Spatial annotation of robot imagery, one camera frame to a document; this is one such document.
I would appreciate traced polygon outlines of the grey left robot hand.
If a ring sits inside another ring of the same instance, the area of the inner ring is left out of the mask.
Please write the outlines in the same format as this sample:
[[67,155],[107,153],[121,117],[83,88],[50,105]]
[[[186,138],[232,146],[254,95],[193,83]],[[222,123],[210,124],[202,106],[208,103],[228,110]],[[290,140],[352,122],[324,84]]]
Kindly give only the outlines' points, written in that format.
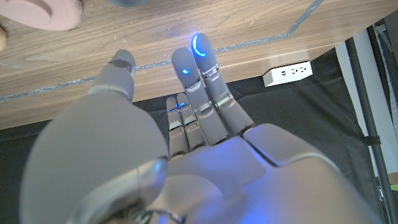
[[132,103],[118,50],[85,96],[44,128],[25,165],[21,223],[380,223],[333,161],[233,98],[208,37],[172,54],[184,92],[166,142]]

